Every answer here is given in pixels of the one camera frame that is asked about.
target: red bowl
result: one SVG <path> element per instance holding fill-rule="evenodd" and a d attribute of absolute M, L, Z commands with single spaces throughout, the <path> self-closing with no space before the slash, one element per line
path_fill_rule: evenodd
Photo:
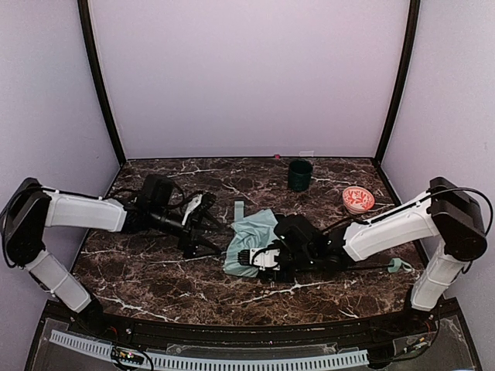
<path fill-rule="evenodd" d="M 343 204 L 351 214 L 362 214 L 374 206 L 374 197 L 362 187 L 347 187 L 342 192 Z"/>

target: red and white bowl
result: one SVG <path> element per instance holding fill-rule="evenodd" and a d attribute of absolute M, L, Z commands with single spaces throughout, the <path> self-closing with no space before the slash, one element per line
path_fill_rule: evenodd
<path fill-rule="evenodd" d="M 351 214 L 362 214 L 374 206 L 374 197 L 362 187 L 347 187 L 342 192 L 343 204 Z"/>

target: dark green mug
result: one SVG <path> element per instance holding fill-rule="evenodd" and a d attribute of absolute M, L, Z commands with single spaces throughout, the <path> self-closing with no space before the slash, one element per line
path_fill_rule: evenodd
<path fill-rule="evenodd" d="M 306 160 L 294 160 L 288 166 L 288 188 L 295 192 L 306 191 L 311 182 L 312 165 Z"/>

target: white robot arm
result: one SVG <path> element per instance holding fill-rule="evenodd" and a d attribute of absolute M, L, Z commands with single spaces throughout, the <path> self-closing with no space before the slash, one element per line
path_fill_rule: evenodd
<path fill-rule="evenodd" d="M 486 250 L 480 205 L 444 178 L 404 205 L 328 234 L 300 215 L 279 221 L 280 239 L 270 247 L 239 253 L 243 265 L 259 267 L 281 281 L 296 271 L 344 271 L 354 263 L 403 243 L 439 237 L 439 245 L 411 292 L 410 306 L 432 310 L 460 271 Z"/>
<path fill-rule="evenodd" d="M 0 230 L 5 262 L 9 267 L 26 269 L 33 278 L 76 312 L 94 332 L 101 327 L 103 310 L 98 300 L 46 250 L 43 231 L 51 226 L 76 226 L 109 232 L 135 233 L 155 228 L 179 237 L 185 257 L 194 257 L 198 245 L 220 249 L 201 237 L 195 228 L 207 228 L 202 219 L 220 224 L 208 213 L 214 196 L 196 192 L 182 201 L 185 215 L 168 205 L 173 183 L 164 176 L 150 175 L 131 203 L 103 199 L 42 187 L 27 178 L 0 214 Z"/>
<path fill-rule="evenodd" d="M 164 206 L 171 193 L 168 185 L 166 178 L 147 178 L 141 198 L 136 199 L 136 204 L 145 206 L 140 206 L 141 211 L 136 214 L 134 205 L 45 189 L 36 179 L 26 179 L 0 215 L 5 261 L 10 267 L 24 267 L 70 310 L 90 321 L 88 317 L 101 315 L 101 305 L 45 250 L 44 228 L 78 226 L 133 232 L 136 224 L 142 228 L 144 220 L 146 226 L 174 233 L 190 243 L 193 223 L 199 225 L 203 216 L 209 216 L 211 195 L 205 193 L 189 199 L 184 203 L 188 205 L 186 215 L 174 215 Z M 414 309 L 430 311 L 459 272 L 486 250 L 480 206 L 456 189 L 443 178 L 433 179 L 427 192 L 408 203 L 374 218 L 336 227 L 329 233 L 316 229 L 304 216 L 287 216 L 275 227 L 279 240 L 266 249 L 239 253 L 239 263 L 287 280 L 296 271 L 344 271 L 357 261 L 402 243 L 440 236 L 433 258 L 411 294 Z M 211 247 L 208 243 L 202 239 L 190 244 Z"/>

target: brown marble surface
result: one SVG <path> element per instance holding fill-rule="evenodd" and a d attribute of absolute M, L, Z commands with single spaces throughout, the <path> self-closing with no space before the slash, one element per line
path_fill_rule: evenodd
<path fill-rule="evenodd" d="M 225 223 L 234 218 L 234 201 L 244 215 L 270 208 L 301 213 L 323 228 L 345 216 L 341 193 L 350 185 L 369 189 L 374 211 L 393 207 L 367 159 L 311 158 L 309 190 L 287 190 L 290 158 L 198 158 L 128 162 L 114 189 L 139 189 L 147 174 L 171 176 L 186 192 L 217 195 L 210 210 Z M 387 264 L 400 257 L 415 268 L 400 271 L 347 271 L 300 274 L 296 284 L 263 284 L 256 278 L 228 276 L 224 256 L 182 259 L 177 239 L 148 231 L 135 235 L 91 231 L 74 274 L 101 300 L 105 311 L 134 318 L 201 325 L 297 325 L 363 318 L 399 311 L 406 291 L 422 272 L 412 245 L 405 244 L 360 265 Z M 233 234 L 206 235 L 226 249 Z"/>

